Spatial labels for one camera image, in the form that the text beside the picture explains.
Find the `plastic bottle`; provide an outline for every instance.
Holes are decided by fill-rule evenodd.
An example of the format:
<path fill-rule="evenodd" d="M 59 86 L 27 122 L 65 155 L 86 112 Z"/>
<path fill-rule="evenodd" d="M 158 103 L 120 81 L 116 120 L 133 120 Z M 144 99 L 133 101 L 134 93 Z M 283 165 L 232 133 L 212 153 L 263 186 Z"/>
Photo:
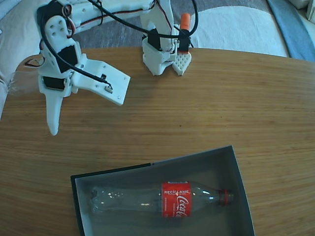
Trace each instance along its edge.
<path fill-rule="evenodd" d="M 165 182 L 155 188 L 94 187 L 94 212 L 113 210 L 143 211 L 163 217 L 186 217 L 207 205 L 225 206 L 233 201 L 227 190 L 216 190 L 196 182 Z"/>

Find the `blue mat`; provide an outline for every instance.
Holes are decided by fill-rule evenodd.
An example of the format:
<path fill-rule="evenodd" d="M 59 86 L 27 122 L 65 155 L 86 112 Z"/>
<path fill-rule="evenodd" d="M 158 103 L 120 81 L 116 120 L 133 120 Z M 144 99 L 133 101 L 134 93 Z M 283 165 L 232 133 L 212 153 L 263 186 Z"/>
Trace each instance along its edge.
<path fill-rule="evenodd" d="M 290 57 L 315 62 L 315 47 L 297 9 L 288 0 L 267 0 Z"/>

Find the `coca-cola logo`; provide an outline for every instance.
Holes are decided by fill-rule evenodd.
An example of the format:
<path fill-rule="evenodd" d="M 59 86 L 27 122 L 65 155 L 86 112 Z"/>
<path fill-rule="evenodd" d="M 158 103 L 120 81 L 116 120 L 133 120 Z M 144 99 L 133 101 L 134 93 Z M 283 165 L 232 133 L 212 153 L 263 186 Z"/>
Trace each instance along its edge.
<path fill-rule="evenodd" d="M 177 211 L 175 217 L 185 217 L 186 215 L 186 205 L 189 204 L 187 198 L 183 196 L 177 197 Z"/>

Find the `black box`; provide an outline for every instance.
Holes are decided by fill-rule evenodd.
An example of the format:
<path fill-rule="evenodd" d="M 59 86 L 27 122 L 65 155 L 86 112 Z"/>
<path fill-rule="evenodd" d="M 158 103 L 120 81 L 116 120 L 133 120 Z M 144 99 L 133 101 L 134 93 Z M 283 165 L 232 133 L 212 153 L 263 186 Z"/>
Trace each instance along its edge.
<path fill-rule="evenodd" d="M 151 213 L 92 213 L 91 188 L 97 184 L 138 186 L 165 181 L 195 181 L 216 189 L 229 189 L 228 206 L 185 218 L 162 218 Z M 81 236 L 255 235 L 240 170 L 232 146 L 144 165 L 71 176 Z"/>

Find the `black cable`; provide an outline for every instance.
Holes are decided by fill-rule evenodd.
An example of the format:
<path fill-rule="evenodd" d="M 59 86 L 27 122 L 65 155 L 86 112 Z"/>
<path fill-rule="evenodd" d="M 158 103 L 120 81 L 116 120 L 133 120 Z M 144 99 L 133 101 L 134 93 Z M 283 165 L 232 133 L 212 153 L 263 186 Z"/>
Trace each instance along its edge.
<path fill-rule="evenodd" d="M 182 34 L 185 34 L 185 35 L 186 35 L 186 33 L 185 33 L 185 32 L 183 32 L 180 28 L 178 28 L 178 27 L 176 27 L 176 26 L 174 26 L 174 28 L 175 28 L 175 29 L 177 29 L 180 33 L 182 33 Z M 191 45 L 191 47 L 192 47 L 192 48 L 194 48 L 194 46 L 193 46 L 193 44 L 192 44 L 192 42 L 191 42 L 190 38 L 189 38 L 189 44 Z"/>
<path fill-rule="evenodd" d="M 101 10 L 102 12 L 104 12 L 106 15 L 108 15 L 109 17 L 113 18 L 114 20 L 122 23 L 123 25 L 125 26 L 128 26 L 134 30 L 137 30 L 137 31 L 140 31 L 140 32 L 143 32 L 143 33 L 146 33 L 146 34 L 151 34 L 151 35 L 155 35 L 155 36 L 159 36 L 161 38 L 186 38 L 186 37 L 189 37 L 191 36 L 193 33 L 195 33 L 195 31 L 197 30 L 197 27 L 198 27 L 198 21 L 199 21 L 199 18 L 198 18 L 198 8 L 197 8 L 197 4 L 196 4 L 196 1 L 195 0 L 191 0 L 192 1 L 192 4 L 193 4 L 193 8 L 194 8 L 194 11 L 195 11 L 195 23 L 193 25 L 193 28 L 192 30 L 186 34 L 186 35 L 168 35 L 168 34 L 160 34 L 160 33 L 153 33 L 147 29 L 144 29 L 144 28 L 141 28 L 141 27 L 138 27 L 138 26 L 135 26 L 131 23 L 128 23 L 127 21 L 124 21 L 122 20 L 121 18 L 115 16 L 114 14 L 112 14 L 111 12 L 109 12 L 108 10 L 106 10 L 104 7 L 102 6 L 99 6 L 95 1 L 93 0 L 88 0 L 90 3 L 92 3 L 95 7 L 97 7 L 99 10 Z"/>
<path fill-rule="evenodd" d="M 48 10 L 49 9 L 49 6 L 51 6 L 51 4 L 55 3 L 57 0 L 52 0 L 50 3 L 48 3 L 46 9 Z M 125 25 L 125 26 L 128 26 L 134 30 L 137 30 L 137 31 L 140 31 L 140 32 L 143 32 L 143 33 L 146 33 L 146 34 L 151 34 L 151 35 L 155 35 L 155 36 L 158 36 L 158 37 L 161 37 L 161 38 L 176 38 L 176 39 L 179 39 L 179 38 L 186 38 L 186 37 L 189 37 L 191 36 L 196 30 L 197 30 L 197 27 L 198 27 L 198 21 L 199 21 L 199 18 L 198 18 L 198 9 L 197 9 L 197 4 L 195 2 L 195 0 L 191 0 L 192 1 L 192 4 L 193 4 L 193 8 L 194 8 L 194 11 L 195 11 L 195 23 L 194 23 L 194 26 L 192 28 L 192 30 L 188 33 L 188 34 L 184 34 L 184 35 L 168 35 L 168 34 L 160 34 L 160 33 L 153 33 L 147 29 L 144 29 L 144 28 L 141 28 L 141 27 L 138 27 L 138 26 L 135 26 L 133 24 L 130 24 L 124 20 L 122 20 L 121 18 L 115 16 L 114 14 L 112 14 L 111 12 L 107 11 L 104 7 L 102 7 L 101 5 L 98 5 L 96 2 L 94 2 L 93 0 L 88 0 L 90 3 L 92 3 L 95 7 L 97 7 L 99 10 L 101 10 L 103 13 L 107 14 L 109 17 L 113 18 L 114 20 L 120 22 L 121 24 Z M 51 46 L 51 44 L 49 43 L 49 40 L 47 38 L 47 35 L 45 33 L 45 16 L 46 16 L 47 12 L 45 12 L 41 18 L 41 22 L 40 22 L 40 33 L 42 35 L 42 40 L 44 41 L 46 47 L 48 48 L 48 50 L 51 52 L 52 55 L 54 55 L 54 57 L 56 58 L 59 58 L 64 64 L 66 64 L 70 69 L 84 75 L 84 76 L 87 76 L 91 79 L 94 79 L 98 82 L 101 82 L 101 83 L 105 83 L 105 84 L 108 84 L 109 87 L 111 89 L 113 89 L 113 87 L 111 86 L 111 84 L 109 82 L 107 82 L 105 79 L 102 79 L 96 75 L 93 75 L 93 74 L 90 74 L 89 72 L 86 72 L 84 70 L 81 70 L 79 68 L 77 68 L 76 66 L 74 65 L 71 65 L 69 62 L 67 62 L 66 60 L 64 60 L 62 57 L 60 57 L 57 52 L 54 50 L 54 48 Z"/>
<path fill-rule="evenodd" d="M 103 7 L 101 0 L 97 0 L 96 3 L 98 3 L 100 7 Z M 101 26 L 103 24 L 104 12 L 102 11 L 101 13 L 102 13 L 102 17 L 101 17 L 100 23 L 97 26 Z"/>
<path fill-rule="evenodd" d="M 46 9 L 48 10 L 49 7 L 51 6 L 51 4 L 53 4 L 55 1 L 56 1 L 56 0 L 51 1 L 51 2 L 47 5 Z M 101 83 L 108 84 L 108 86 L 109 86 L 111 89 L 113 89 L 113 87 L 111 86 L 111 84 L 110 84 L 109 82 L 107 82 L 106 80 L 104 80 L 104 79 L 102 79 L 102 78 L 100 78 L 100 77 L 98 77 L 98 76 L 96 76 L 96 75 L 92 75 L 92 74 L 90 74 L 89 72 L 86 72 L 86 71 L 84 71 L 84 70 L 81 70 L 81 69 L 75 67 L 74 65 L 71 65 L 69 62 L 67 62 L 66 60 L 64 60 L 62 57 L 60 57 L 60 56 L 57 54 L 57 52 L 55 51 L 55 49 L 54 49 L 54 48 L 51 46 L 51 44 L 49 43 L 48 38 L 47 38 L 47 35 L 46 35 L 46 33 L 45 33 L 45 29 L 44 29 L 44 28 L 45 28 L 45 24 L 46 24 L 46 22 L 45 22 L 45 16 L 46 16 L 46 14 L 47 14 L 47 12 L 44 12 L 44 14 L 43 14 L 43 16 L 42 16 L 42 18 L 41 18 L 41 22 L 40 22 L 40 27 L 39 27 L 39 28 L 40 28 L 40 33 L 41 33 L 42 39 L 43 39 L 43 41 L 44 41 L 46 47 L 48 48 L 48 50 L 51 52 L 51 54 L 54 55 L 54 57 L 59 58 L 64 64 L 66 64 L 66 65 L 67 65 L 69 68 L 71 68 L 72 70 L 74 70 L 74 71 L 76 71 L 76 72 L 78 72 L 78 73 L 80 73 L 80 74 L 82 74 L 82 75 L 84 75 L 84 76 L 87 76 L 87 77 L 89 77 L 89 78 L 91 78 L 91 79 L 94 79 L 94 80 L 96 80 L 96 81 L 99 81 L 99 82 L 101 82 Z"/>

